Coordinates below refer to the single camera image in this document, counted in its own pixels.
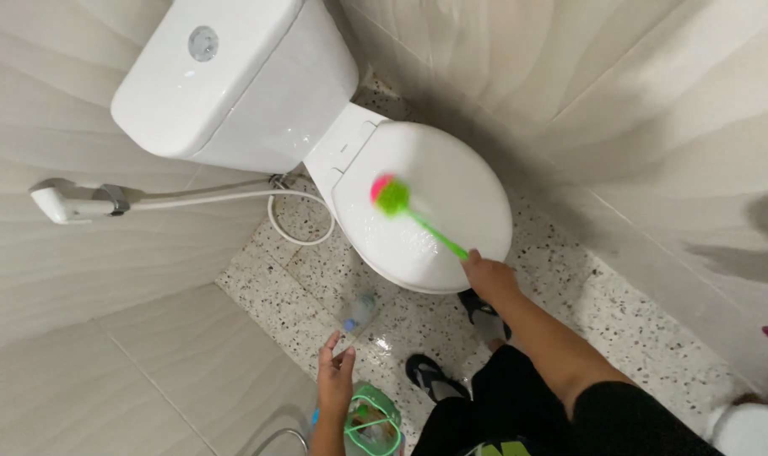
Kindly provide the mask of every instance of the toilet brush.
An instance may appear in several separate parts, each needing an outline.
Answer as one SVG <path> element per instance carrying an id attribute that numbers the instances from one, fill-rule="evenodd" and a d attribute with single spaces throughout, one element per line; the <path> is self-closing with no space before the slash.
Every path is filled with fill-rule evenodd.
<path id="1" fill-rule="evenodd" d="M 467 260 L 468 253 L 458 244 L 452 242 L 438 230 L 433 228 L 419 213 L 409 208 L 409 186 L 398 180 L 393 174 L 383 174 L 373 182 L 370 187 L 370 201 L 381 212 L 388 216 L 394 216 L 400 212 L 409 215 L 418 225 L 422 226 L 432 236 L 437 238 L 449 250 L 457 255 L 460 260 Z"/>

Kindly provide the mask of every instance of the terrazzo floor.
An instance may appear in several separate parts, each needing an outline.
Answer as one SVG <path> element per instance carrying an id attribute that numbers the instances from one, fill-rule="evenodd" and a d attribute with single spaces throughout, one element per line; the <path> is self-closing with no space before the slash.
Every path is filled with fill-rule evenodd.
<path id="1" fill-rule="evenodd" d="M 390 119 L 419 121 L 377 80 L 355 102 Z M 294 178 L 294 188 L 317 192 L 307 175 L 295 173 Z M 709 411 L 741 391 L 728 366 L 556 228 L 531 201 L 508 193 L 514 241 L 506 262 L 518 271 L 525 294 L 702 433 Z M 327 211 L 304 198 L 278 198 L 276 213 L 280 225 L 298 239 L 317 239 L 328 226 Z M 469 384 L 490 355 L 455 295 L 422 295 L 392 284 L 359 258 L 338 227 L 327 242 L 300 248 L 283 239 L 267 220 L 217 283 L 314 378 L 318 348 L 334 330 L 342 331 L 338 349 L 351 344 L 357 349 L 354 380 L 377 386 L 401 410 L 408 452 L 433 403 L 406 378 L 404 360 L 425 353 Z M 340 322 L 349 303 L 368 292 L 377 301 L 372 322 L 351 333 L 343 331 Z"/>

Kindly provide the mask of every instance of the person's left hand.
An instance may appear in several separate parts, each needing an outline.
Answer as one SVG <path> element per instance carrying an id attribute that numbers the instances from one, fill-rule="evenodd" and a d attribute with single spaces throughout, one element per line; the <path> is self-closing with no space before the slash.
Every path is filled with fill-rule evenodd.
<path id="1" fill-rule="evenodd" d="M 336 357 L 333 349 L 338 343 L 339 333 L 334 331 L 325 346 L 319 350 L 319 373 L 317 374 L 319 416 L 330 415 L 344 420 L 348 414 L 350 398 L 353 395 L 353 363 L 356 349 L 348 347 Z"/>

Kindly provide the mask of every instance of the black pants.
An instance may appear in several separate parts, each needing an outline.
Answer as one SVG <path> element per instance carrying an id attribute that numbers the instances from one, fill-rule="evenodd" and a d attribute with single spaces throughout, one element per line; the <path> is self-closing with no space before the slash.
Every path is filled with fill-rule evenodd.
<path id="1" fill-rule="evenodd" d="M 458 454 L 487 440 L 517 436 L 566 453 L 572 431 L 564 405 L 544 383 L 529 357 L 504 345 L 471 380 L 474 399 L 438 402 L 413 456 Z"/>

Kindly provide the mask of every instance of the toilet tank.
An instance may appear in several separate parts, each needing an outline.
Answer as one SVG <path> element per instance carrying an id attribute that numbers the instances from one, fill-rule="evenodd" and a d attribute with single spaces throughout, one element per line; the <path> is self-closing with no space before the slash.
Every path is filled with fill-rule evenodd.
<path id="1" fill-rule="evenodd" d="M 111 114 L 148 152 L 285 173 L 356 91 L 322 0 L 175 0 Z"/>

